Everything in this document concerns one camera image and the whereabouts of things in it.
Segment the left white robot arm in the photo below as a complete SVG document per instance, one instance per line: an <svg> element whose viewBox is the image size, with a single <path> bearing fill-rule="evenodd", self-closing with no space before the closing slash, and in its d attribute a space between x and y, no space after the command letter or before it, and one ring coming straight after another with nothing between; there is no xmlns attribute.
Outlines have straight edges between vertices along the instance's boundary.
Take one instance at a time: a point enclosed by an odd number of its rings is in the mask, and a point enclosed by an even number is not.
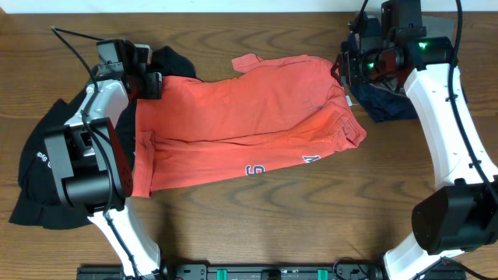
<svg viewBox="0 0 498 280"><path fill-rule="evenodd" d="M81 267L76 277L165 279L161 249L133 208L132 169L115 130L133 99L161 97L162 75L149 70L148 45L105 40L96 47L100 63L90 75L85 99L44 138L61 203L97 226L121 260L119 267Z"/></svg>

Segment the red orange printed t-shirt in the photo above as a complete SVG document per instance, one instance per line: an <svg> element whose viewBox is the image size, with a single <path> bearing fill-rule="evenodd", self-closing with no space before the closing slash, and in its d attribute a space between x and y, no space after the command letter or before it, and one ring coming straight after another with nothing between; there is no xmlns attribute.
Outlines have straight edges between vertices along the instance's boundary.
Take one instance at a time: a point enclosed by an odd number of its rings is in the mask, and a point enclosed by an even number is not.
<svg viewBox="0 0 498 280"><path fill-rule="evenodd" d="M232 64L236 78L167 76L160 99L138 102L134 196L312 163L365 139L330 61L246 54Z"/></svg>

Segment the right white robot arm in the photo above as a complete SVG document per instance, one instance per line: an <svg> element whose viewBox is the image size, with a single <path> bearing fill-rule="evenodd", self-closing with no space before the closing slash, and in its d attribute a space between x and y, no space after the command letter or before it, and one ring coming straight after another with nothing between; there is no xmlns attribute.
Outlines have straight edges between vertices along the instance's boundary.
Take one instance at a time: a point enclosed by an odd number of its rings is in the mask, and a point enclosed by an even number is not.
<svg viewBox="0 0 498 280"><path fill-rule="evenodd" d="M331 74L344 86L396 79L418 115L433 162L435 191L412 210L412 232L369 268L370 279L449 279L454 257L497 242L497 167L461 91L449 38L415 37L362 50L343 42Z"/></svg>

